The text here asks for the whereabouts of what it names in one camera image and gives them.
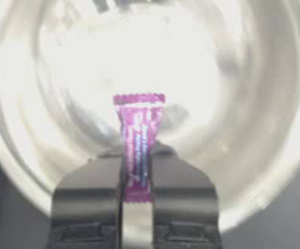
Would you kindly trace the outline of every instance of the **silver metal bowl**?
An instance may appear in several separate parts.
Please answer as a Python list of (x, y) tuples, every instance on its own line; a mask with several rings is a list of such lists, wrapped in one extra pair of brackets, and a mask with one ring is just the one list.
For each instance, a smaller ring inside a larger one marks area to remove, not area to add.
[(121, 143), (113, 95), (149, 91), (228, 231), (300, 167), (300, 1), (0, 0), (0, 162), (47, 215), (61, 179)]

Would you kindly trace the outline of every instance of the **purple candy wrapper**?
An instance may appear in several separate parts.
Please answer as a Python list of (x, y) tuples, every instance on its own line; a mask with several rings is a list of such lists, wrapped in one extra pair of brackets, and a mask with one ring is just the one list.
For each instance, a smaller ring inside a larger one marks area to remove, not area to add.
[(162, 94), (131, 94), (114, 97), (122, 122), (125, 165), (129, 175), (125, 201), (151, 201), (149, 155), (155, 143), (166, 97)]

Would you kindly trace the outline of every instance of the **stainless steel bowl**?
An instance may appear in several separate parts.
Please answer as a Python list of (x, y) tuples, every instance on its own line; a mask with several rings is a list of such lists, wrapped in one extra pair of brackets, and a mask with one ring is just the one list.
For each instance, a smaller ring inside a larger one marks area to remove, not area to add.
[(121, 143), (113, 95), (169, 103), (160, 139), (214, 180), (228, 231), (300, 167), (298, 0), (0, 0), (0, 162), (50, 214)]

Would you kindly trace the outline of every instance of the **candy wrapper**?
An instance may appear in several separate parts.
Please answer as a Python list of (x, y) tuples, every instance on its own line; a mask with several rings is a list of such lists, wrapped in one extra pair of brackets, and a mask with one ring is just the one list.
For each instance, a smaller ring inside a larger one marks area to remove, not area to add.
[(155, 143), (166, 97), (162, 94), (117, 95), (114, 98), (122, 122), (127, 184), (126, 202), (151, 201), (149, 155)]

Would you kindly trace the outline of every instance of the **metal surface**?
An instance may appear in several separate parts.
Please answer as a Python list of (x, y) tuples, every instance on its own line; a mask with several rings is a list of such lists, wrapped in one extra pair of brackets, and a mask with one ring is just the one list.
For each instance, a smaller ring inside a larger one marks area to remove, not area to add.
[(300, 166), (300, 1), (0, 0), (0, 162), (46, 214), (121, 142), (113, 95), (141, 91), (168, 96), (160, 139), (214, 180), (226, 231)]

